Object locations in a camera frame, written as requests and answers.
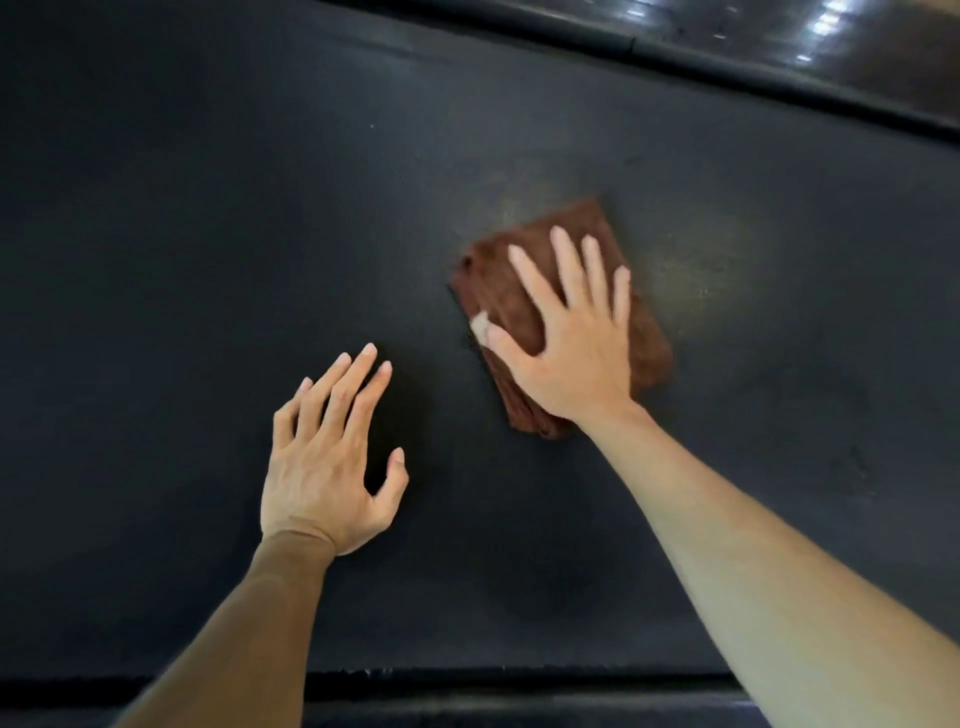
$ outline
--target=hand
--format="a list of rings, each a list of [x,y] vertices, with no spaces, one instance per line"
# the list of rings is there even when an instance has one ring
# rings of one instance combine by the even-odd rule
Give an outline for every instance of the hand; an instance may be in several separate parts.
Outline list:
[[[373,409],[393,371],[389,361],[383,362],[358,395],[375,359],[373,344],[352,364],[347,354],[340,354],[316,384],[305,379],[277,410],[274,449],[260,504],[265,539],[279,531],[295,531],[325,539],[337,555],[343,555],[393,522],[409,480],[403,450],[391,453],[387,479],[375,497],[363,484]]]
[[[583,427],[595,416],[630,401],[630,271],[613,275],[613,307],[596,238],[583,241],[584,271],[570,236],[550,231],[566,306],[537,265],[518,246],[510,262],[533,300],[546,333],[546,348],[530,356],[503,328],[477,331],[480,343],[503,359],[520,389],[551,415]]]

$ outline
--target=forearm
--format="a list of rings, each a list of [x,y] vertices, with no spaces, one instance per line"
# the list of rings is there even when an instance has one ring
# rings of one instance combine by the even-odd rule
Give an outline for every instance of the forearm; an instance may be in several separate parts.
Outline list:
[[[772,723],[955,721],[956,645],[690,455],[639,407],[585,430]]]
[[[278,533],[197,639],[120,718],[122,728],[300,725],[327,542]]]

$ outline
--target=cloth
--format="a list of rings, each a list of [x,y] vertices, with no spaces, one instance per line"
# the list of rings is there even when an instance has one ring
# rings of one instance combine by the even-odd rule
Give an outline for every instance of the cloth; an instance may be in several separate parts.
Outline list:
[[[531,355],[541,353],[545,347],[543,319],[517,277],[507,250],[510,245],[523,248],[564,300],[557,259],[550,244],[550,229],[554,226],[560,226],[570,234],[579,254],[582,254],[580,244],[584,236],[596,237],[612,295],[613,272],[626,265],[626,260],[603,209],[595,199],[582,200],[527,225],[496,232],[474,242],[450,279],[450,288],[469,320],[486,311],[491,323],[505,328]],[[480,351],[506,405],[511,426],[523,432],[537,432],[551,440],[570,432],[569,421],[547,413],[523,394],[506,364],[496,354],[486,347],[480,347]],[[631,395],[634,398],[644,389],[669,379],[673,370],[670,344],[636,288],[631,291],[630,367]]]

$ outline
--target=finger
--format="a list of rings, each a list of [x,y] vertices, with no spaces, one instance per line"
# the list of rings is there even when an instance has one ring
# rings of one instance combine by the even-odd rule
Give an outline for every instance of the finger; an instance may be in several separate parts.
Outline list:
[[[630,328],[630,271],[620,266],[613,274],[613,321],[626,334]]]
[[[607,272],[603,267],[600,243],[593,235],[584,238],[584,262],[587,265],[587,280],[590,298],[597,313],[610,318],[610,293],[607,289]]]
[[[540,316],[544,322],[555,318],[564,310],[564,303],[554,293],[553,286],[543,277],[543,273],[537,267],[537,264],[530,259],[522,248],[518,245],[512,245],[507,251],[511,264],[516,270],[516,274],[523,283],[530,300],[540,311]]]
[[[364,378],[370,373],[375,360],[376,347],[368,344],[357,355],[347,373],[330,390],[330,402],[326,406],[324,421],[320,425],[318,435],[324,438],[334,437],[337,440],[343,437],[344,421],[347,419],[350,405],[353,403],[353,398],[357,396]]]
[[[404,459],[402,448],[397,448],[390,453],[387,479],[383,481],[383,486],[373,498],[373,519],[381,531],[387,530],[394,522],[403,492],[407,489],[407,483],[410,482]]]
[[[503,360],[514,379],[517,373],[527,371],[534,363],[534,357],[521,349],[514,337],[497,324],[487,326],[486,341],[480,343]]]
[[[387,385],[390,383],[390,376],[394,371],[393,365],[389,361],[383,362],[376,374],[363,388],[363,391],[357,395],[353,401],[353,408],[350,410],[350,417],[347,420],[347,427],[344,437],[350,440],[361,442],[363,454],[367,455],[367,436],[370,434],[370,422],[373,419],[373,410],[376,404],[387,391]]]
[[[297,393],[274,413],[274,451],[286,448],[294,441],[294,429],[297,415],[300,413],[300,401],[303,399],[313,380],[306,376],[297,388]]]
[[[337,357],[326,373],[317,379],[310,391],[300,403],[300,419],[297,421],[297,439],[309,440],[317,434],[320,428],[320,413],[324,409],[324,402],[330,396],[333,385],[340,381],[340,377],[347,373],[350,366],[350,356],[344,352]]]
[[[560,271],[566,305],[568,308],[578,308],[587,302],[587,287],[577,248],[563,228],[555,227],[550,231],[550,242],[557,256],[557,269]]]

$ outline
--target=person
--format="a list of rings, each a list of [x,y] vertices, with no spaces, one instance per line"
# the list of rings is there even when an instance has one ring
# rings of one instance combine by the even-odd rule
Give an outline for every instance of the person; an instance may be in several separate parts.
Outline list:
[[[517,384],[578,425],[646,515],[716,646],[771,724],[953,726],[960,648],[697,460],[630,398],[630,273],[612,291],[596,241],[583,265],[554,229],[565,302],[510,251],[546,328],[527,355],[494,325],[478,332]],[[263,540],[196,640],[120,717],[121,728],[296,726],[314,615],[333,559],[393,521],[408,475],[390,456],[364,488],[373,410],[391,378],[376,349],[341,354],[276,412]]]

